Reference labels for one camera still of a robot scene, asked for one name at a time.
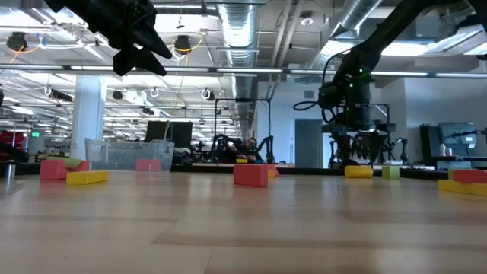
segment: plastic container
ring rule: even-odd
[[[86,160],[91,170],[133,170],[138,160],[159,160],[161,171],[170,171],[174,143],[162,140],[145,142],[103,142],[86,139]]]

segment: ventilation duct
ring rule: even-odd
[[[255,65],[256,54],[245,49],[253,48],[256,44],[257,8],[256,5],[244,4],[217,5],[223,20],[225,46],[242,49],[241,51],[227,51],[228,65],[232,68]],[[251,98],[251,91],[252,78],[232,77],[232,93],[235,98]],[[238,103],[237,115],[242,137],[246,138],[252,124],[253,107],[250,108],[249,104]]]
[[[330,38],[360,27],[381,2],[382,0],[347,0],[342,11],[326,21],[321,31],[323,47]],[[329,57],[318,53],[308,68],[322,69]]]

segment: pillar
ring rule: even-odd
[[[106,86],[103,76],[76,78],[75,110],[71,136],[71,158],[86,160],[84,140],[103,138]]]

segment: computer monitor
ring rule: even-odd
[[[446,144],[463,144],[475,148],[476,134],[473,123],[438,123],[441,142]]]
[[[164,140],[164,133],[167,122],[150,121],[147,125],[145,142],[152,140]],[[175,148],[189,148],[191,146],[191,135],[193,123],[171,122],[167,130],[166,139],[174,143]]]

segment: yellow foam block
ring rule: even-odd
[[[372,178],[374,172],[370,166],[347,166],[345,167],[345,178]]]
[[[438,189],[456,193],[487,196],[485,183],[459,183],[454,180],[438,180]]]
[[[86,185],[108,180],[108,171],[69,172],[66,183],[71,185]]]

